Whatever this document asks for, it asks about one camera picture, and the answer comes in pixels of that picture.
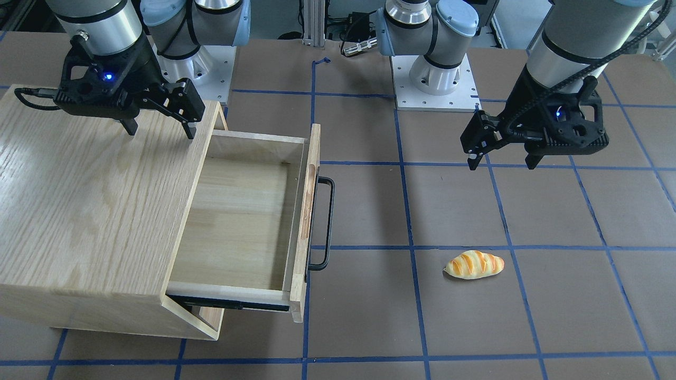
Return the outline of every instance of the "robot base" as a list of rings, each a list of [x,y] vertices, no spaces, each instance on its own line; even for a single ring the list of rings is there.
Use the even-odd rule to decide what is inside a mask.
[[[208,74],[194,78],[193,83],[203,100],[215,100],[227,104],[230,84],[233,80],[237,48],[232,46],[205,46],[205,48],[211,55],[214,65],[210,68]],[[162,67],[162,73],[167,72],[165,70],[166,68]],[[171,78],[170,75],[164,77],[170,82],[177,80]]]
[[[481,109],[477,86],[467,55],[460,64],[460,80],[449,95],[430,95],[418,90],[408,76],[417,55],[398,55],[391,58],[397,109],[410,111],[474,112]]]

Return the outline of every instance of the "drawer handle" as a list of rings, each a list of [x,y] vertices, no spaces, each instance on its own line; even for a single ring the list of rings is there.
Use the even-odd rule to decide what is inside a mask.
[[[324,248],[324,260],[319,264],[313,264],[308,259],[308,270],[322,270],[327,267],[329,264],[329,253],[331,252],[331,224],[333,223],[333,200],[334,200],[334,190],[335,183],[333,179],[325,176],[317,176],[317,183],[322,183],[328,185],[331,188],[331,195],[329,197],[329,222],[327,223],[327,242]],[[315,199],[317,194],[317,188],[314,189]],[[312,223],[310,224],[310,242],[308,242],[308,257],[310,252],[310,246],[312,244],[312,224],[314,224],[314,203],[312,204]]]

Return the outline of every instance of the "open drawer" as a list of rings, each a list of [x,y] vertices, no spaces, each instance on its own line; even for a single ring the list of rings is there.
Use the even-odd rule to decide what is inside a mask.
[[[302,322],[319,145],[319,125],[309,140],[215,130],[167,295]]]

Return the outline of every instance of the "cabinet top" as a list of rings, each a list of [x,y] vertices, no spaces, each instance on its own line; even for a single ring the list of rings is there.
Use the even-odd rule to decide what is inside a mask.
[[[195,139],[141,111],[136,136],[109,119],[0,100],[0,292],[164,294],[213,125]]]

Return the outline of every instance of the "croissant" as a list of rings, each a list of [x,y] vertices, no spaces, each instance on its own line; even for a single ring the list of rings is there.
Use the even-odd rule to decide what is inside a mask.
[[[472,280],[496,275],[502,272],[505,261],[497,256],[481,251],[465,251],[449,261],[444,272],[459,279]]]

